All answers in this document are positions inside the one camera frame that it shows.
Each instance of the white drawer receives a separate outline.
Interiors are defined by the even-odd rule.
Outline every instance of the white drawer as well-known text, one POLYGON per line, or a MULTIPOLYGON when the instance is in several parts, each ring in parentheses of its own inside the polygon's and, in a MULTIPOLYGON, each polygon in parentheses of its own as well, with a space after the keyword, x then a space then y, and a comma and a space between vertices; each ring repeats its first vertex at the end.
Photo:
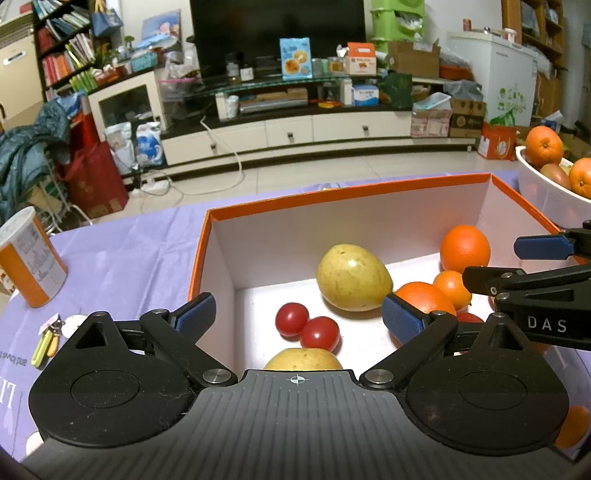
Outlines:
POLYGON ((265 126, 269 147, 311 143, 314 140, 310 115, 266 120, 265 126))
POLYGON ((410 137, 411 112, 325 113, 312 118, 314 141, 410 137))
POLYGON ((168 165, 231 154, 228 147, 237 152, 267 147, 265 122, 216 128, 213 132, 213 137, 208 132, 197 132, 163 140, 168 165))

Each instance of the power strip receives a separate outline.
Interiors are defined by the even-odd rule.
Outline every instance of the power strip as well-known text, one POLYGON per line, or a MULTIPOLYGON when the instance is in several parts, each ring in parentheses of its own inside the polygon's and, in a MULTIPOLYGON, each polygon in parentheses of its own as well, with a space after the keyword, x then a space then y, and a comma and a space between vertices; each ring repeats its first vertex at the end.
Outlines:
POLYGON ((144 183, 140 189, 134 189, 130 196, 132 198, 139 198, 146 195, 164 195, 170 190, 170 182, 168 180, 149 181, 144 183))

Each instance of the drawer handle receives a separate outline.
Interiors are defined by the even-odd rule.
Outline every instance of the drawer handle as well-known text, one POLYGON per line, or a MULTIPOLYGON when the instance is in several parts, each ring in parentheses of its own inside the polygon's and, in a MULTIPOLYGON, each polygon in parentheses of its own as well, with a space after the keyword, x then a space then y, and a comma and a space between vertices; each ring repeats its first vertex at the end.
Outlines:
POLYGON ((8 57, 7 59, 4 59, 4 61, 2 63, 4 65, 10 65, 13 61, 23 58, 26 54, 27 54, 26 51, 24 51, 24 50, 20 51, 20 52, 14 54, 12 57, 8 57))

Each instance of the metal screw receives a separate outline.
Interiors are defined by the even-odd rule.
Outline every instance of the metal screw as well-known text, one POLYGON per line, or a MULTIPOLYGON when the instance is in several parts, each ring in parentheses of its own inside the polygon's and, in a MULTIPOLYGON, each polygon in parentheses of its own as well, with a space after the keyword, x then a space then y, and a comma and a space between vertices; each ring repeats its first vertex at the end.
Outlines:
POLYGON ((231 378, 232 374, 228 370, 224 370, 223 368, 212 368, 211 370, 207 370, 203 374, 203 379, 207 383, 211 383, 212 385, 227 382, 231 378))
POLYGON ((383 385, 384 383, 391 382, 394 380, 394 374, 389 370, 383 370, 381 368, 375 368, 365 374, 365 378, 368 382, 376 385, 383 385))

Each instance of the glass shelf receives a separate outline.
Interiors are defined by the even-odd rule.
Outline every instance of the glass shelf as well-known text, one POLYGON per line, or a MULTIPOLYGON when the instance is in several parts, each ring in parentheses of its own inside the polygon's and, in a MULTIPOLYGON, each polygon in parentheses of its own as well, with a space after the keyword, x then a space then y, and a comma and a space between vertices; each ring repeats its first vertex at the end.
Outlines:
POLYGON ((250 82, 243 82, 243 83, 239 83, 237 85, 224 85, 221 87, 214 87, 214 88, 204 87, 199 92, 189 94, 186 99, 197 99, 197 98, 215 96, 217 93, 227 93, 228 95, 231 95, 233 93, 246 92, 248 90, 285 86, 285 85, 305 85, 307 83, 335 82, 335 81, 343 80, 343 79, 368 80, 368 79, 376 79, 376 78, 378 78, 378 77, 377 76, 349 76, 349 75, 333 76, 333 75, 331 75, 331 76, 325 76, 325 77, 314 77, 311 79, 298 78, 298 79, 284 80, 282 77, 278 76, 278 77, 272 77, 272 78, 252 80, 250 82))

